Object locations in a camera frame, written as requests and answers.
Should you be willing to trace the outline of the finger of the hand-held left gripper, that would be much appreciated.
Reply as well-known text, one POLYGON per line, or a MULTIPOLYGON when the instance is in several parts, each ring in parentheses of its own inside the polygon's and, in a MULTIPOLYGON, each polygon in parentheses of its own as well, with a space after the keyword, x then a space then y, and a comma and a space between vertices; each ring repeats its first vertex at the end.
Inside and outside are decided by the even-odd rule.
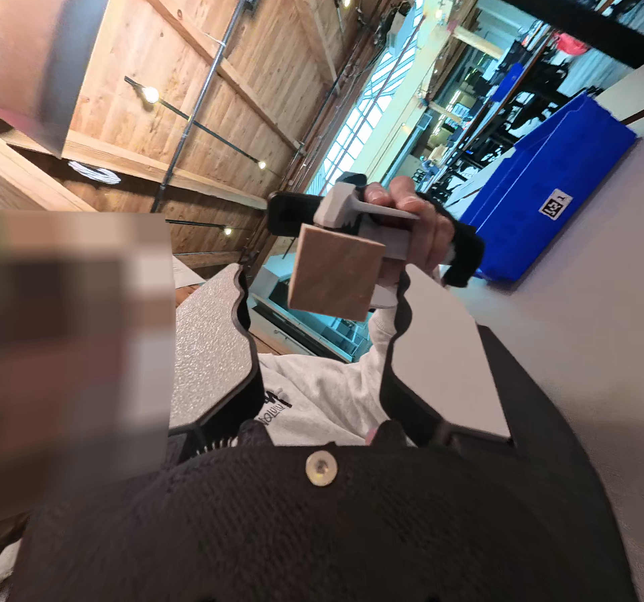
POLYGON ((370 301, 370 311, 378 309, 395 309, 397 308, 398 298, 398 285, 382 286, 376 284, 370 301))
POLYGON ((363 199, 363 188, 346 182, 336 182, 322 199, 314 214, 314 225, 344 234, 358 234, 364 216, 382 220, 418 220, 419 216, 388 206, 370 204, 363 199))

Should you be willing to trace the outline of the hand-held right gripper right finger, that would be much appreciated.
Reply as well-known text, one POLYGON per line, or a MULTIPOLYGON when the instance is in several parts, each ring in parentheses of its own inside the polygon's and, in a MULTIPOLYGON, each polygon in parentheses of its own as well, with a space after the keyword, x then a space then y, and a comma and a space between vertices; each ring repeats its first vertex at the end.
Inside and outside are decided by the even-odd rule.
POLYGON ((415 265, 400 277, 380 403, 414 446, 462 435, 495 446, 512 437, 478 326, 463 303, 415 265))

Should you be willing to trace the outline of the wooden cube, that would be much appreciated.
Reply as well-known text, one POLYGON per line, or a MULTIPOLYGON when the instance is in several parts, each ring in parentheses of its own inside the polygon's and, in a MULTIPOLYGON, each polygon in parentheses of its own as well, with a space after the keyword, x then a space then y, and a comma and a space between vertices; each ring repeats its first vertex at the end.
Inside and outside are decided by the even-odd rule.
POLYGON ((365 321, 386 248, 303 224, 288 285, 289 309, 365 321))

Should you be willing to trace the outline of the grey panel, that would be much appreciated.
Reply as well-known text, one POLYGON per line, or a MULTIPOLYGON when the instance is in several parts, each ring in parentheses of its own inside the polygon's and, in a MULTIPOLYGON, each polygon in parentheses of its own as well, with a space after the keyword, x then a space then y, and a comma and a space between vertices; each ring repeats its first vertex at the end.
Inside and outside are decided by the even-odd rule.
POLYGON ((109 0, 1 0, 1 120, 62 157, 109 0))

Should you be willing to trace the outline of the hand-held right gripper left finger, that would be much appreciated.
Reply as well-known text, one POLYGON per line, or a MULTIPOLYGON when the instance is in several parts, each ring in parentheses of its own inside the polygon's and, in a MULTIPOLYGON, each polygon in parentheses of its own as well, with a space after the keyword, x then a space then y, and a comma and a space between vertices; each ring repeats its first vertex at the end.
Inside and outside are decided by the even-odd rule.
POLYGON ((176 309, 170 434, 237 434, 264 405, 247 283, 230 264, 176 309))

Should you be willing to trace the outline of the metal conduit pipe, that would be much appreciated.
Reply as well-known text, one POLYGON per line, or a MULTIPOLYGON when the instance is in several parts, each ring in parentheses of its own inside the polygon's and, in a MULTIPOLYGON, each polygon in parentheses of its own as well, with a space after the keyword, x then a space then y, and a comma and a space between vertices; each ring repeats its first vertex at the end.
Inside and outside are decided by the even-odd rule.
POLYGON ((150 213, 157 213, 160 209, 160 205, 165 196, 165 191, 170 185, 170 182, 173 180, 175 168, 177 167, 178 162, 180 161, 183 149, 189 138, 190 132, 194 127, 194 123, 197 120, 197 117, 200 113, 200 109, 204 103, 205 98, 207 97, 211 83, 213 82, 214 76, 217 73, 217 68, 219 67, 219 65, 223 60, 226 47, 228 46, 228 43, 230 42, 230 40, 234 35, 234 32, 237 28, 240 18, 242 17, 242 14, 246 10, 247 1, 248 0, 237 0, 237 4, 236 4, 236 7, 234 8, 234 12, 232 13, 232 17, 230 18, 230 21, 226 27, 223 38, 218 43, 219 47, 215 53, 213 62, 205 77, 204 83, 202 85, 202 88, 200 89, 197 100, 191 111, 191 114, 189 115, 187 123, 181 133, 180 140, 178 142, 178 145, 175 148, 173 157, 171 159, 171 162, 169 163, 167 171, 165 172, 163 181, 160 183, 160 186, 157 191, 157 195, 155 196, 154 201, 151 205, 150 213))

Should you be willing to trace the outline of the black light rail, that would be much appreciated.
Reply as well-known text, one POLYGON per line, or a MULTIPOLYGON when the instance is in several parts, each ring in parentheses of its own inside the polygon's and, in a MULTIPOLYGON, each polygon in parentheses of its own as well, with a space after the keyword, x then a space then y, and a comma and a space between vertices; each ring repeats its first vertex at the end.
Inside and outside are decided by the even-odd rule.
MULTIPOLYGON (((124 81, 127 84, 129 84, 139 94, 139 96, 142 98, 140 88, 141 88, 141 86, 146 86, 146 85, 143 85, 143 84, 141 84, 139 82, 136 82, 135 80, 131 79, 129 76, 124 76, 124 81)), ((161 105, 161 106, 165 107, 166 109, 170 110, 173 114, 181 117, 182 119, 185 119, 185 120, 189 119, 189 115, 187 115, 186 113, 182 112, 181 110, 179 110, 177 107, 173 106, 172 104, 166 102, 161 97, 160 97, 160 101, 155 105, 161 105)), ((211 130, 210 128, 207 128, 205 125, 203 125, 202 123, 200 123, 198 121, 194 122, 194 126, 197 127, 198 130, 208 134, 212 138, 214 138, 217 141, 223 143, 225 146, 227 146, 230 149, 234 150, 237 154, 242 155, 246 159, 252 161, 256 166, 258 166, 256 164, 256 162, 257 162, 257 160, 261 160, 261 159, 258 159, 256 157, 254 157, 253 155, 250 155, 245 150, 242 150, 240 147, 237 147, 236 145, 231 143, 229 140, 225 139, 220 134, 216 133, 215 131, 211 130)))
POLYGON ((197 227, 197 228, 214 228, 221 231, 221 227, 229 226, 226 224, 219 224, 213 222, 198 222, 194 220, 178 220, 178 219, 165 219, 165 222, 171 225, 181 226, 181 227, 197 227))

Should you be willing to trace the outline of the person's white sweatshirt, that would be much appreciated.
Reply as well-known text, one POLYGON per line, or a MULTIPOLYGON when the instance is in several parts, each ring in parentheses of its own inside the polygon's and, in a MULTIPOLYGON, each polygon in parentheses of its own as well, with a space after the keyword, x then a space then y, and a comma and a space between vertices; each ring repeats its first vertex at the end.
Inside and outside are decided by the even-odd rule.
POLYGON ((367 445, 388 420, 379 400, 384 356, 376 346, 352 364, 306 355, 258 358, 264 405, 255 419, 275 445, 367 445))

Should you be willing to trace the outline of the large paned window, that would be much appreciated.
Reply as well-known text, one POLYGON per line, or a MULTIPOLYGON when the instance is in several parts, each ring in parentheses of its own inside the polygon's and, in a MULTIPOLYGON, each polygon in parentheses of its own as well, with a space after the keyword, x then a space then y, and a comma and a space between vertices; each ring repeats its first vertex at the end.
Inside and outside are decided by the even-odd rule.
POLYGON ((308 194, 325 194, 341 174, 352 170, 414 63, 418 41, 414 32, 423 18, 424 0, 406 0, 394 10, 406 12, 398 48, 377 48, 366 68, 369 77, 310 180, 308 194))

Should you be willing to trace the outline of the person's left hand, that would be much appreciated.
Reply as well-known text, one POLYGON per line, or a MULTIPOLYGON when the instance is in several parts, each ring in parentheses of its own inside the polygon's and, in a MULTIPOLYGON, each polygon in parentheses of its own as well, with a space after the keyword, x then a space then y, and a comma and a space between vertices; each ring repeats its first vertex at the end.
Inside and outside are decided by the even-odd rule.
POLYGON ((416 193, 412 178, 394 178, 388 188, 379 183, 371 183, 364 189, 364 202, 417 216, 416 220, 374 217, 374 221, 380 222, 383 227, 410 232, 406 259, 383 259, 379 284, 398 284, 400 274, 407 264, 413 264, 425 274, 433 276, 446 257, 455 228, 448 218, 439 214, 430 202, 416 193))

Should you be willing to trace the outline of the printed paper sheet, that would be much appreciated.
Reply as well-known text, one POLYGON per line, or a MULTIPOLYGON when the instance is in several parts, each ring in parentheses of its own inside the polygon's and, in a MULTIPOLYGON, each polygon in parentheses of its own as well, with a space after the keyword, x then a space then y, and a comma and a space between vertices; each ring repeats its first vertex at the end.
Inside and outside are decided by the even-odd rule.
POLYGON ((188 286, 201 286, 206 282, 195 271, 185 265, 178 257, 172 256, 175 290, 188 286))

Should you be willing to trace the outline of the blue plastic bin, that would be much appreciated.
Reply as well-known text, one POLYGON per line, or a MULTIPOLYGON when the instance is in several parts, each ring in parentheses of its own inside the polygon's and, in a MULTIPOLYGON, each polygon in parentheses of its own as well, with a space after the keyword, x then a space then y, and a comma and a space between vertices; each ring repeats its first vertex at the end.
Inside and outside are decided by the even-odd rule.
POLYGON ((485 244, 475 276, 519 281, 636 139, 584 93, 522 137, 461 216, 485 244))

